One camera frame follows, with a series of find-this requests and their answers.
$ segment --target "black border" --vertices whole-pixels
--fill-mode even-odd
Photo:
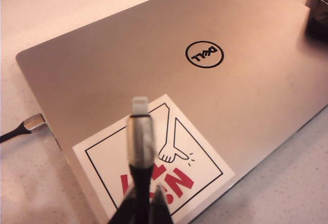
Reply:
[[[167,131],[166,131],[166,143],[167,143],[167,139],[168,139],[168,129],[169,129],[170,108],[167,106],[166,103],[163,103],[163,104],[157,106],[156,108],[154,108],[153,110],[151,110],[149,113],[153,112],[154,110],[160,108],[160,107],[163,106],[163,105],[165,105],[165,106],[168,108],[168,110],[169,110],[169,111],[168,111],[168,118],[167,118]],[[223,175],[223,172],[222,172],[222,170],[219,168],[219,166],[214,162],[214,160],[209,156],[209,154],[204,150],[204,148],[199,144],[199,142],[195,139],[195,137],[189,132],[189,130],[188,130],[188,129],[187,129],[187,128],[181,123],[181,121],[180,121],[178,118],[175,118],[175,124],[174,124],[174,127],[176,127],[176,122],[177,122],[177,121],[178,121],[178,122],[183,126],[183,128],[189,133],[189,135],[194,139],[194,141],[199,145],[199,147],[204,151],[204,153],[207,155],[207,157],[212,161],[212,163],[215,165],[215,167],[216,167],[221,173],[220,173],[218,176],[216,176],[212,181],[210,181],[207,185],[205,185],[203,188],[201,188],[198,192],[196,192],[191,198],[189,198],[186,202],[184,202],[180,207],[178,207],[178,208],[177,208],[177,209],[171,214],[171,216],[174,215],[177,211],[179,211],[184,205],[186,205],[191,199],[193,199],[193,198],[194,198],[197,194],[199,194],[202,190],[204,190],[204,189],[205,189],[206,187],[208,187],[211,183],[213,183],[217,178],[219,178],[220,176]],[[111,196],[109,190],[107,189],[107,187],[106,187],[106,185],[105,185],[105,183],[104,183],[104,181],[103,181],[103,179],[102,179],[100,173],[98,172],[96,166],[94,165],[93,161],[91,160],[91,157],[90,157],[90,155],[89,155],[89,153],[88,153],[88,150],[92,149],[92,148],[95,147],[96,145],[99,145],[101,142],[103,142],[104,140],[108,139],[109,137],[115,135],[116,133],[120,132],[120,131],[123,130],[124,128],[126,128],[126,126],[123,127],[123,128],[121,128],[121,129],[119,129],[119,130],[117,130],[116,132],[112,133],[111,135],[107,136],[106,138],[102,139],[101,141],[95,143],[94,145],[90,146],[89,148],[85,149],[85,153],[87,154],[88,159],[90,160],[90,162],[91,162],[91,164],[92,164],[94,170],[96,171],[96,173],[97,173],[97,175],[98,175],[98,177],[99,177],[99,179],[100,179],[102,185],[105,187],[106,192],[108,193],[109,197],[111,198],[111,200],[112,200],[112,202],[113,202],[113,204],[114,204],[114,206],[115,206],[116,209],[118,209],[118,207],[117,207],[117,205],[116,205],[116,203],[115,203],[113,197]]]
[[[219,50],[220,50],[220,52],[221,52],[221,59],[220,59],[220,61],[217,62],[217,63],[214,64],[214,65],[211,65],[211,66],[202,66],[202,65],[195,64],[195,63],[189,58],[189,56],[188,56],[188,51],[189,51],[189,48],[190,48],[190,47],[192,47],[193,45],[195,45],[195,44],[197,44],[197,43],[209,43],[209,44],[212,44],[212,45],[216,46],[217,48],[219,48]],[[200,68],[203,68],[203,69],[211,69],[211,68],[214,68],[214,67],[216,67],[216,66],[218,66],[219,64],[222,63],[222,61],[223,61],[223,59],[224,59],[224,52],[223,52],[222,48],[219,47],[217,44],[215,44],[215,43],[213,43],[213,42],[210,42],[210,41],[206,41],[206,40],[200,40],[200,41],[196,41],[196,42],[191,43],[190,45],[188,45],[188,47],[186,48],[186,58],[187,58],[187,60],[188,60],[191,64],[193,64],[193,65],[195,65],[195,66],[197,66],[197,67],[200,67]]]

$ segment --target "plugged-in cable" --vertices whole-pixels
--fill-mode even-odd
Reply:
[[[30,134],[36,131],[41,126],[45,125],[46,121],[42,114],[33,115],[23,121],[15,130],[0,136],[0,143],[5,142],[13,137],[22,134]]]

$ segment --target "hand drawing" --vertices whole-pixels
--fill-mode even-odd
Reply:
[[[189,159],[185,153],[183,153],[178,148],[171,147],[169,143],[166,143],[158,154],[159,159],[168,163],[172,163],[175,159],[175,156],[178,156],[183,160]]]
[[[159,159],[161,159],[162,161],[168,162],[168,163],[172,163],[176,156],[180,157],[183,160],[189,159],[189,157],[185,154],[185,152],[183,152],[180,149],[175,147],[176,121],[177,121],[176,118],[174,118],[174,122],[172,121],[172,119],[168,120],[167,133],[172,134],[172,132],[174,132],[173,133],[174,136],[167,136],[165,144],[163,145],[162,149],[158,153]]]

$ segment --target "black cable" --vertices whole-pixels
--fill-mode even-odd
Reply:
[[[22,122],[15,130],[6,133],[0,136],[0,143],[5,142],[13,137],[22,135],[22,134],[30,134],[31,131],[27,130],[24,126],[24,122]]]

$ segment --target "silver laptop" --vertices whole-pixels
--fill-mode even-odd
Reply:
[[[167,94],[236,175],[226,191],[328,103],[328,47],[294,0],[150,0],[17,55],[100,220],[72,147]]]

